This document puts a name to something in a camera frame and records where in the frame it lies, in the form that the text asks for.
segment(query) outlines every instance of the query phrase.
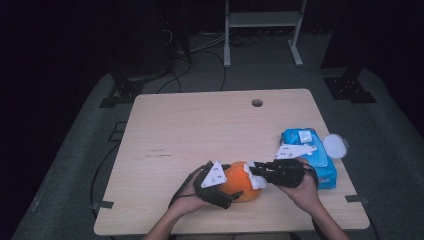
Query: floor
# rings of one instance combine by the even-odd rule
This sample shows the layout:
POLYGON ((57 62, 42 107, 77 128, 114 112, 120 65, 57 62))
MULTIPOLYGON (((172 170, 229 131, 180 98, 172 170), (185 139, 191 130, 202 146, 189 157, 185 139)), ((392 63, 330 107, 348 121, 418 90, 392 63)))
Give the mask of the floor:
MULTIPOLYGON (((422 239, 423 138, 391 99, 381 79, 366 69, 359 81, 376 103, 353 104, 332 98, 323 78, 340 76, 345 69, 320 69, 331 34, 300 35, 302 68, 295 66, 290 55, 290 37, 246 38, 246 42, 255 44, 232 47, 232 65, 228 69, 223 68, 219 42, 194 53, 190 66, 185 60, 176 61, 173 73, 181 76, 179 84, 170 81, 174 75, 168 74, 147 83, 142 94, 309 89, 330 133, 343 136, 349 143, 343 161, 373 223, 364 230, 349 230, 349 236, 358 240, 378 236, 389 240, 422 239)), ((190 44, 196 48, 212 40, 193 36, 190 44)), ((142 238, 97 236, 93 231, 96 211, 92 203, 102 199, 117 152, 114 140, 120 138, 119 134, 112 139, 110 136, 117 123, 128 120, 132 107, 117 104, 99 108, 112 86, 109 74, 99 79, 13 239, 142 238)), ((125 124, 119 126, 124 130, 125 124)), ((297 234, 303 240, 319 239, 314 232, 297 234)))

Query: blue packaging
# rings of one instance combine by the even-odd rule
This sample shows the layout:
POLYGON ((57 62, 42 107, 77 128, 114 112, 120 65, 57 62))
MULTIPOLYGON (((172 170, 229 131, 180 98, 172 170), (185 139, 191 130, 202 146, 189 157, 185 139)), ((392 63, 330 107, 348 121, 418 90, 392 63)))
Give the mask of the blue packaging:
POLYGON ((291 128, 281 133, 281 143, 316 146, 312 153, 299 156, 308 160, 318 175, 318 189, 336 188, 337 171, 333 160, 325 152, 324 146, 313 128, 291 128))

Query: wooden table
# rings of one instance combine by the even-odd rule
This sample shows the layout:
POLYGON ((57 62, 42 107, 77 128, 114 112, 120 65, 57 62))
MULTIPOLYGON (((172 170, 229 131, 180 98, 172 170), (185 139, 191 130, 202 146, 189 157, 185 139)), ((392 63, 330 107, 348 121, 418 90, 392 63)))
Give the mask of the wooden table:
MULTIPOLYGON (((208 160, 232 163, 274 159, 287 128, 327 127, 307 89, 178 93, 138 96, 94 230, 99 235, 146 234, 187 175, 208 160), (259 99, 263 106, 254 107, 259 99)), ((337 188, 320 198, 343 229, 365 229, 368 218, 341 160, 337 188)), ((311 218, 275 186, 253 201, 225 210, 210 206, 183 217, 174 234, 313 230, 311 218)))

